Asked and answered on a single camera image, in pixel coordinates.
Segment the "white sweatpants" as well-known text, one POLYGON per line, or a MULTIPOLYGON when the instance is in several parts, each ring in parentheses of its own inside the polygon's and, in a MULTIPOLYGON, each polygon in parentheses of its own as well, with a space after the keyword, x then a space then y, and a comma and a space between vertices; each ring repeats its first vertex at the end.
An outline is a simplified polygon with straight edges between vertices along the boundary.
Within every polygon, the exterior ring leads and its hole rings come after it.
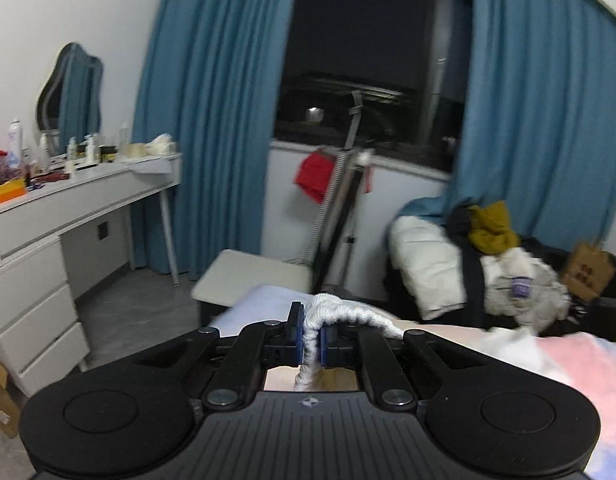
POLYGON ((325 370, 355 366, 353 344, 348 332, 359 327, 378 330, 388 339, 402 339, 404 330, 381 309, 321 292, 312 297, 303 310, 301 326, 301 362, 294 390, 319 391, 327 388, 325 370))

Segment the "grey white clothes pile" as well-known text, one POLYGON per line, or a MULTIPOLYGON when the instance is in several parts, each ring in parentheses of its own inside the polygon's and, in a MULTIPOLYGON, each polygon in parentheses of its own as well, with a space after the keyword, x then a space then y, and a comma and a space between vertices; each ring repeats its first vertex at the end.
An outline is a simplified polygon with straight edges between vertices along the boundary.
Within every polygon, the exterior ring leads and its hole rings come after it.
POLYGON ((570 308, 568 289, 543 260, 513 247, 501 255, 482 256, 480 261, 486 314, 513 318, 537 334, 565 321, 570 308))

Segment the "folding drying rack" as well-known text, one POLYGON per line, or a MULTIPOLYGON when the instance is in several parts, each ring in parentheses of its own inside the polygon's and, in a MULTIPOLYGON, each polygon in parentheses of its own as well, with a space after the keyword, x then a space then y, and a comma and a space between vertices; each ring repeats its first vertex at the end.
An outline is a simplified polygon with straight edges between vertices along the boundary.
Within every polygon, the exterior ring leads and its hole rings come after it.
POLYGON ((291 262, 291 288, 304 294, 344 292, 358 235, 358 200, 364 193, 373 148, 355 143, 363 96, 351 92, 349 128, 344 147, 335 153, 334 169, 317 220, 300 256, 291 262))

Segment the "cardboard box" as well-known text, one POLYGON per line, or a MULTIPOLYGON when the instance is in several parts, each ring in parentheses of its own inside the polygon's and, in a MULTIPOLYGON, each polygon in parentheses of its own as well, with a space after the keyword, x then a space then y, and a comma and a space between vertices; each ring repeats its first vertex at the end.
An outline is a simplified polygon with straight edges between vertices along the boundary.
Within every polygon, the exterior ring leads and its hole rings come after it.
POLYGON ((8 382, 9 373, 0 363, 0 431, 14 439, 18 435, 20 409, 9 394, 8 382))

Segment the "brown paper bag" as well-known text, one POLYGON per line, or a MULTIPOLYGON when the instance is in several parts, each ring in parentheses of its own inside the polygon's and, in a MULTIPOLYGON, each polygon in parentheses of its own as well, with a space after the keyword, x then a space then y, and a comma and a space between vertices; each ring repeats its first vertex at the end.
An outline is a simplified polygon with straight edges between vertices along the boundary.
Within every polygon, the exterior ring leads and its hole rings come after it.
POLYGON ((607 252, 580 242, 560 271, 560 281, 571 296, 589 302, 600 296, 615 273, 616 268, 607 252))

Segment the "white stool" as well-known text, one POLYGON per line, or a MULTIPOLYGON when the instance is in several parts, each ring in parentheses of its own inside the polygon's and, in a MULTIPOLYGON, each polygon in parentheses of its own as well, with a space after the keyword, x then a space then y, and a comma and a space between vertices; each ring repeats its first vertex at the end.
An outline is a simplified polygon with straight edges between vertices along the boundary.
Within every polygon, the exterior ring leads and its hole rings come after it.
POLYGON ((191 296, 197 303, 199 325, 205 327, 256 286, 309 292, 311 280, 309 266, 224 249, 194 285, 191 296))

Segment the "white puffy jacket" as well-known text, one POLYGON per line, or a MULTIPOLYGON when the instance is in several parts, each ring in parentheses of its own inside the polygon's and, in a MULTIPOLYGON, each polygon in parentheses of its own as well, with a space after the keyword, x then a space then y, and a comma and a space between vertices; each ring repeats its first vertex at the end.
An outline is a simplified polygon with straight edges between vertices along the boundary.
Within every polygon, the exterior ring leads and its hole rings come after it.
POLYGON ((388 232, 388 247, 424 321, 465 306, 462 253, 442 226, 415 216, 396 218, 388 232))

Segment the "white vanity desk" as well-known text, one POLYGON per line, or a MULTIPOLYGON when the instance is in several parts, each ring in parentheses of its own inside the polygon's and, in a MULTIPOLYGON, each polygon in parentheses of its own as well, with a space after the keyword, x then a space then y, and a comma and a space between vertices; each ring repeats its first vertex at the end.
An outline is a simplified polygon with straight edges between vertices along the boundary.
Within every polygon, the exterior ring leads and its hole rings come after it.
POLYGON ((89 353, 62 235, 156 195, 171 246, 167 191, 181 165, 179 154, 109 162, 0 205, 0 362, 25 396, 84 368, 89 353))

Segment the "mustard yellow garment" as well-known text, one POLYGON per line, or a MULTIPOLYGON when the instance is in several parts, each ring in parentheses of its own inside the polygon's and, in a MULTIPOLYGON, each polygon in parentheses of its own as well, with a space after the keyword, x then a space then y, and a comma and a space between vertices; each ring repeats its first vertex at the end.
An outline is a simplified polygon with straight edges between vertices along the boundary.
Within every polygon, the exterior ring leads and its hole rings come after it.
POLYGON ((519 246, 519 237, 512 229, 509 212, 504 200, 481 208, 468 207, 470 230, 468 238, 483 255, 502 255, 519 246))

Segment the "right blue curtain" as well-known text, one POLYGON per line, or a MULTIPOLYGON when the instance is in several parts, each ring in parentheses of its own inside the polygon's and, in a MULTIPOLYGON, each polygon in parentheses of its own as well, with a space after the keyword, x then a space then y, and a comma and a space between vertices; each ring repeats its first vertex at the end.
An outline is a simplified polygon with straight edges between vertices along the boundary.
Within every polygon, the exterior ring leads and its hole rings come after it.
POLYGON ((513 230, 569 250, 616 216, 616 18, 595 0, 474 0, 452 176, 402 214, 506 203, 513 230))

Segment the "blue curtain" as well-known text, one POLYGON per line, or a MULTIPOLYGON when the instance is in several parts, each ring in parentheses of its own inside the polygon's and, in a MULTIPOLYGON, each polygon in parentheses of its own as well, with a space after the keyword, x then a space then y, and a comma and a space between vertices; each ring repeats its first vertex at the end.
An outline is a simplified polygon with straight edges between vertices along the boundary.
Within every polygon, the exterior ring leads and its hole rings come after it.
POLYGON ((474 0, 452 176, 402 214, 506 203, 513 230, 569 250, 616 216, 616 18, 595 0, 474 0))
POLYGON ((224 249, 256 254, 294 0, 161 0, 132 137, 167 133, 181 152, 169 197, 133 208, 138 266, 199 278, 224 249))

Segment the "red cloth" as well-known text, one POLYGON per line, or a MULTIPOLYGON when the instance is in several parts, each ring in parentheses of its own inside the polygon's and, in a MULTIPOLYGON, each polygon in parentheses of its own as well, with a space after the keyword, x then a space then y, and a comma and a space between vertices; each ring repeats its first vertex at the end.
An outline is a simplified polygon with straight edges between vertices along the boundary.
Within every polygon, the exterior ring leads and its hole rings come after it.
POLYGON ((347 165, 356 158, 355 153, 335 155, 324 150, 316 150, 300 163, 294 184, 314 203, 322 205, 327 192, 337 192, 347 165))

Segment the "left blue curtain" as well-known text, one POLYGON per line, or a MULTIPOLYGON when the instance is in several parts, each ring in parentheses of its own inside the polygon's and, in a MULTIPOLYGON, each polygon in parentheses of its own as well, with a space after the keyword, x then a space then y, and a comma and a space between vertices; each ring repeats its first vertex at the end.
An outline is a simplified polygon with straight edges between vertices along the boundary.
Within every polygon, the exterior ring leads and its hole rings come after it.
POLYGON ((138 266, 199 278, 224 249, 256 254, 294 0, 161 0, 132 137, 167 133, 181 152, 169 197, 133 208, 138 266))

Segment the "dark window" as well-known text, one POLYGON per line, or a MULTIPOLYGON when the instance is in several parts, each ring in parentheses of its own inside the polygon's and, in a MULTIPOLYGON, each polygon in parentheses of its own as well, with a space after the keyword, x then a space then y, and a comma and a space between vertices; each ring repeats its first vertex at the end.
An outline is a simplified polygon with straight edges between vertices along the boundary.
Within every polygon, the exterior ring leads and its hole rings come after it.
POLYGON ((451 171, 472 47, 472 0, 294 0, 277 140, 355 144, 451 171))

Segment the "wavy frame mirror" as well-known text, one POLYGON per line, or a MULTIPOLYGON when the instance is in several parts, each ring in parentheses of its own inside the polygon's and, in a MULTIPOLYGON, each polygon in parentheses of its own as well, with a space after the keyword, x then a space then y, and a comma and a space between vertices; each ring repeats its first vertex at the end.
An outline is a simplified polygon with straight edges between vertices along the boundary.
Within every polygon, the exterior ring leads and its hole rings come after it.
POLYGON ((84 142, 101 132, 102 61, 78 42, 58 52, 52 73, 37 100, 36 121, 52 156, 66 152, 68 141, 84 142))

